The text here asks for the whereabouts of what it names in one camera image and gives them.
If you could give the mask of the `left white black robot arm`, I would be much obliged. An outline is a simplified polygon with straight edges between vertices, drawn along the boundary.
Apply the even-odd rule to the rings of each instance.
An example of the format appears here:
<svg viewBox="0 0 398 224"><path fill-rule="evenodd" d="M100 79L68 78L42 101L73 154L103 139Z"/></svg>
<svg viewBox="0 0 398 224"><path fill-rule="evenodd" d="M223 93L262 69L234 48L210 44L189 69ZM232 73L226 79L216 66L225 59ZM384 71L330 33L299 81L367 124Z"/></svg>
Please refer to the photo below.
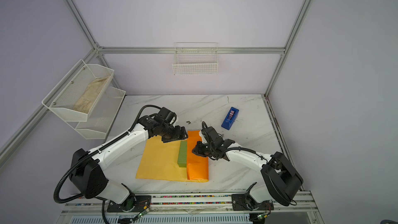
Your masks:
<svg viewBox="0 0 398 224"><path fill-rule="evenodd" d="M123 183L108 179L104 171L119 157L150 138L160 137L163 143L186 140L188 133L185 127L175 125L176 120L176 113L165 107L142 107L127 131L101 146L75 152L72 165L85 157L90 158L71 172L70 181L86 199L100 198L120 205L133 204L135 194Z"/></svg>

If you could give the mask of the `green gift box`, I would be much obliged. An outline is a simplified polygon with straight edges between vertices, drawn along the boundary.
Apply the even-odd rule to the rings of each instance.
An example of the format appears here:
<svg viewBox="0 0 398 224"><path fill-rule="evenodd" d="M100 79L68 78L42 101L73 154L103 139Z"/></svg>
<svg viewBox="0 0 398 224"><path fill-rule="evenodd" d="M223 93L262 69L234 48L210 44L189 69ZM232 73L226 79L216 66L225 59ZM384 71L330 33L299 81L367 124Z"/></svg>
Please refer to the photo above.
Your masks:
<svg viewBox="0 0 398 224"><path fill-rule="evenodd" d="M187 141L180 142L179 152L177 157L177 164L180 168L187 167L187 147L188 147Z"/></svg>

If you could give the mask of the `yellow orange wrapping paper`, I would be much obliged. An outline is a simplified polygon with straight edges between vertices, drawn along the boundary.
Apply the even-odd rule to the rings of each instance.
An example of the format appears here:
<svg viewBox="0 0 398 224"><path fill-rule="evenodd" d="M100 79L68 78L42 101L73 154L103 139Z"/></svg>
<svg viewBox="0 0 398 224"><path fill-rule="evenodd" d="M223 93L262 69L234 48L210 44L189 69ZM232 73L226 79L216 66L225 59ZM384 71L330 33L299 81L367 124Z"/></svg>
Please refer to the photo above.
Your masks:
<svg viewBox="0 0 398 224"><path fill-rule="evenodd" d="M208 182L209 159L192 153L197 141L202 141L200 132L189 131L188 137L185 140L188 142L186 168L180 168L177 164L181 141L163 143L160 137L154 137L146 142L136 178L177 182Z"/></svg>

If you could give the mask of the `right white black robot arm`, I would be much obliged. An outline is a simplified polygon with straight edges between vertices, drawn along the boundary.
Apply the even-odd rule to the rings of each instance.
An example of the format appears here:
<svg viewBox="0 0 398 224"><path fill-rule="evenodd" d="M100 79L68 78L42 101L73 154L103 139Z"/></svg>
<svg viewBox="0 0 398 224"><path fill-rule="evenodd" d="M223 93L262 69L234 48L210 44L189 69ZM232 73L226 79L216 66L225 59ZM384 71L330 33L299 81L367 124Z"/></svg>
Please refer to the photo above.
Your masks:
<svg viewBox="0 0 398 224"><path fill-rule="evenodd" d="M294 205L294 197L303 184L299 172L281 152L264 154L224 139L212 126L202 123L201 141L192 153L211 160L236 162L261 174L264 184L254 182L245 192L244 201L249 209L263 202L275 200L283 206Z"/></svg>

